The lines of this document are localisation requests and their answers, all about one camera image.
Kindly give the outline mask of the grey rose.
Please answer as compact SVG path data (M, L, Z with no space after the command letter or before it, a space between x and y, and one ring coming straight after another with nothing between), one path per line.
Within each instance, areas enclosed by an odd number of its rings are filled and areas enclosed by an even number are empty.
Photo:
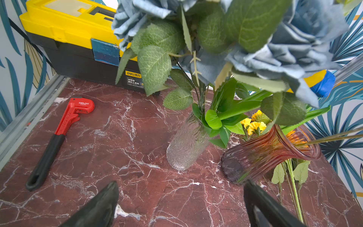
M318 107L305 79L337 70L330 43L349 28L335 1L231 1L224 3L225 32L234 42L226 60L240 72L285 81L295 96Z
M133 0L118 1L118 7L112 22L112 30L118 39L121 39L119 48L125 51L127 45L133 40L137 32L146 24L149 17L165 19L177 13L179 7L186 12L191 9L197 0Z

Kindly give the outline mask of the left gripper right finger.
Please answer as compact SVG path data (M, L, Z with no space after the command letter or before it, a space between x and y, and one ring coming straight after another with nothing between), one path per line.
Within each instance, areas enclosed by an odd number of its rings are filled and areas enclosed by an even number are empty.
M247 180L244 184L244 202L252 227L305 226L251 180Z

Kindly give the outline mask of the yellow carnation vase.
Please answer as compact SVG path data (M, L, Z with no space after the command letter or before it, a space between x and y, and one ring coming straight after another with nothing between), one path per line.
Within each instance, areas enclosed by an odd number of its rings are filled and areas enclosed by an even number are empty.
M248 125L247 133L249 136L253 134L260 135L266 129L266 127L267 126L264 122L251 122Z
M245 118L241 121L241 124L244 128L247 128L248 126L250 126L251 124L251 119L250 118Z

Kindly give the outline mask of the grey rose left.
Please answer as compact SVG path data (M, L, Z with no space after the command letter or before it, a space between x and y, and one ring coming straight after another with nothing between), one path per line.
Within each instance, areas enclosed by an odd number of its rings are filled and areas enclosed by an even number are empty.
M118 7L112 22L112 30L118 39L121 39L119 48L125 51L127 45L133 40L137 32L146 24L149 17L165 19L177 13L179 7L186 12L191 9L197 0L133 0L118 1Z

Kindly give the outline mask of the tall sunflower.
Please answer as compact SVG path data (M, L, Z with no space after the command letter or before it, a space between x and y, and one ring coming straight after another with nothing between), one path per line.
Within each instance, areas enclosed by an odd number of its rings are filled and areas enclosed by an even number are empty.
M256 113L254 113L251 118L254 122L265 124L269 124L271 122L270 118L265 115L261 110L258 110Z

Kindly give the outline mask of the red pipe wrench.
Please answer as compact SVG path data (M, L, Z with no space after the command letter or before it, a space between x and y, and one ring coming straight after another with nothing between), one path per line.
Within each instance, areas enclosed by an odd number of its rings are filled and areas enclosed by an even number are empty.
M60 123L51 137L42 157L32 171L26 182L26 189L34 191L39 189L45 182L49 170L57 156L65 136L71 125L80 120L79 114L89 114L95 109L95 104L92 100L83 97L72 97L65 109L65 112L60 120Z

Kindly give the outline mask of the grey rose front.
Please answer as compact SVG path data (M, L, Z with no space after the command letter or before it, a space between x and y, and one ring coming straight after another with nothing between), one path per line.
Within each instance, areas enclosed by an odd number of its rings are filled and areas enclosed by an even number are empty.
M225 32L234 42L226 60L240 72L285 81L295 96L318 107L305 79L337 70L330 43L349 28L335 1L231 1L224 3Z

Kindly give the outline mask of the clear glass vase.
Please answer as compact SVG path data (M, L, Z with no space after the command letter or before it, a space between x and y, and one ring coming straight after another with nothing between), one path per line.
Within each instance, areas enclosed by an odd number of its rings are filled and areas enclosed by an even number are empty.
M185 171L196 162L208 144L209 135L204 125L194 113L190 113L166 150L167 161L175 170Z

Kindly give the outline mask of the small blue tulip bud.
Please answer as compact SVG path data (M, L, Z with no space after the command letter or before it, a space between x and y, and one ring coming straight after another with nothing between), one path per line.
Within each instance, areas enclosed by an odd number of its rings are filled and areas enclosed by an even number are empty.
M320 98L328 97L334 88L336 77L330 71L326 71L325 76L316 85L311 87L311 90Z

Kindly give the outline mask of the tall yellow blossom stem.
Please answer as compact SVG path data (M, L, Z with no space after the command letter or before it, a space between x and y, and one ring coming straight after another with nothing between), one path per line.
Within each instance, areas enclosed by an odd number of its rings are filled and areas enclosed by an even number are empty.
M341 132L341 133L331 135L328 137L308 141L306 139L298 138L296 131L292 130L286 134L286 137L297 148L307 149L314 144L327 143L327 142L331 142L331 141L348 140L348 139L360 139L363 137L361 134L362 131L363 131L363 128L359 127L357 129ZM282 168L284 169L286 178L290 179L289 187L290 187L290 191L291 191L292 200L293 200L294 207L296 210L297 218L301 221L298 199L297 199L297 181L295 181L294 173L293 173L294 169L298 165L298 160L299 159L296 160L296 165L294 165L293 160L288 159L284 162L284 164L282 164Z

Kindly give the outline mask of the dark ribbed glass vase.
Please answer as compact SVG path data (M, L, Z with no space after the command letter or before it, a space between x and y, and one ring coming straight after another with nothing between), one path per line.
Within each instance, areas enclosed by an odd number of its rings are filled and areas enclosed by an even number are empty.
M280 127L273 126L268 133L227 150L221 158L222 173L233 184L243 185L288 159L320 159L322 152L318 144L305 145L314 139L304 125L286 135Z

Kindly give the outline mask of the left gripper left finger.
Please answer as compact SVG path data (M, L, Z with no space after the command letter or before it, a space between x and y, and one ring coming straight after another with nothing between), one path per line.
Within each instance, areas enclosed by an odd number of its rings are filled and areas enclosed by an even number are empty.
M61 227L111 227L119 200L116 181L110 182Z

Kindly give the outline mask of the yellow black toolbox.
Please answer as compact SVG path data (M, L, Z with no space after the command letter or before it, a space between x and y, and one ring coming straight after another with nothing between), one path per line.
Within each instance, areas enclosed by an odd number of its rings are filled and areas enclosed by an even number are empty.
M137 59L117 77L120 40L111 24L116 10L94 1L27 1L20 16L32 43L41 46L59 75L144 92Z

